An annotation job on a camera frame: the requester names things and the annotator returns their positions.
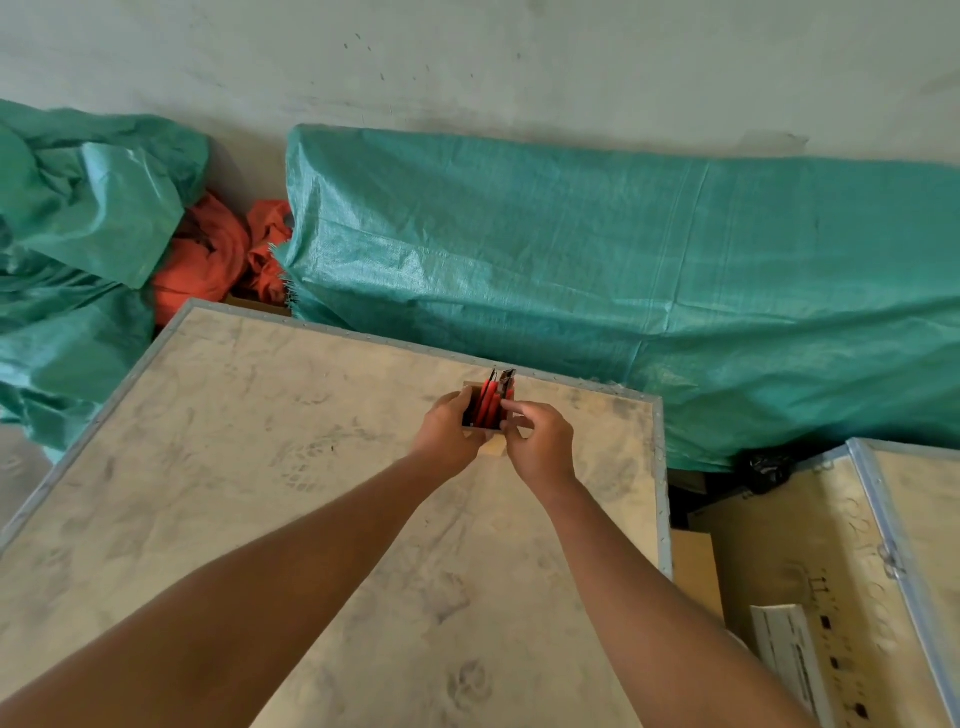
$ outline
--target white wall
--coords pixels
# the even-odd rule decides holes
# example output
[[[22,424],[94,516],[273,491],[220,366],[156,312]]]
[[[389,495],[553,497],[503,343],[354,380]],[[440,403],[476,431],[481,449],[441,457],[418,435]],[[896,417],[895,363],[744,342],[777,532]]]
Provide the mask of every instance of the white wall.
[[[956,0],[0,0],[0,96],[153,112],[283,193],[299,122],[960,161]]]

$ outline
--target wooden box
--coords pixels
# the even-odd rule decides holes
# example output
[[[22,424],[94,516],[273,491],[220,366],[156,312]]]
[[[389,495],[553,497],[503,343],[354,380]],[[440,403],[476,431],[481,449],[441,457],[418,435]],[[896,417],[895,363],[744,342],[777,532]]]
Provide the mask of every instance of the wooden box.
[[[850,440],[691,525],[745,642],[751,606],[804,606],[837,725],[957,724],[960,452]]]

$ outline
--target orange fabric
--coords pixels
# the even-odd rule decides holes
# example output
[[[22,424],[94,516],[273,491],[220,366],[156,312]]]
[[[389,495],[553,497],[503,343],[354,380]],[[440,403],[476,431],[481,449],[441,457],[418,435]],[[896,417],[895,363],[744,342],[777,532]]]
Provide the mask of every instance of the orange fabric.
[[[154,273],[156,322],[169,324],[190,298],[222,301],[244,274],[250,248],[243,222],[207,192],[183,215]]]
[[[280,277],[283,270],[276,262],[270,246],[285,243],[293,235],[286,224],[289,214],[290,203],[286,200],[258,200],[247,213],[253,239],[253,250],[247,255],[253,271],[251,288],[263,303],[287,303],[287,287]]]

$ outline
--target person's left hand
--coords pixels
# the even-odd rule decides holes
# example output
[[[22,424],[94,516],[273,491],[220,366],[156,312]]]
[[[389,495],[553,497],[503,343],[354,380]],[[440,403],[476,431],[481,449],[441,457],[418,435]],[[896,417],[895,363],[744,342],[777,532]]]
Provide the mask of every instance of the person's left hand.
[[[469,406],[469,387],[440,397],[423,417],[410,448],[411,456],[421,458],[431,469],[436,468],[444,481],[462,473],[487,442],[483,432],[471,432],[469,436],[464,432],[464,412]]]

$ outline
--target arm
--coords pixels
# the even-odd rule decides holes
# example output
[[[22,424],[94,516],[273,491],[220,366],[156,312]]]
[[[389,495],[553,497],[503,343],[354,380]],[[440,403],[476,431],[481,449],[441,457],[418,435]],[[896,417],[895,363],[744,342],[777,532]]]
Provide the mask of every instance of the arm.
[[[407,457],[194,571],[0,704],[5,728],[249,726],[417,507],[476,457],[469,390],[427,413]]]
[[[573,428],[556,409],[503,402],[517,473],[540,500],[597,637],[652,728],[813,728],[763,665],[641,554],[577,480]],[[524,439],[517,425],[533,428]]]

